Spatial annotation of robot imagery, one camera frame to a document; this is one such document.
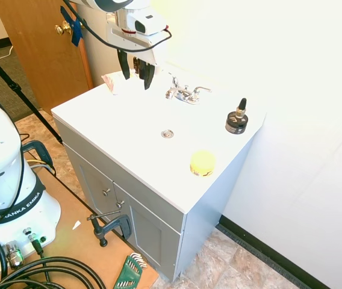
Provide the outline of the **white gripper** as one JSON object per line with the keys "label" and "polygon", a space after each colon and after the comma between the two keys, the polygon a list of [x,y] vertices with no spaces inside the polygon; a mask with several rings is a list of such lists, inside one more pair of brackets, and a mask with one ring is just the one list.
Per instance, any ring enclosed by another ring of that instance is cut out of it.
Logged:
{"label": "white gripper", "polygon": [[118,10],[106,20],[107,42],[121,49],[117,56],[123,76],[130,78],[128,53],[139,59],[139,78],[147,90],[160,65],[160,15],[153,10]]}

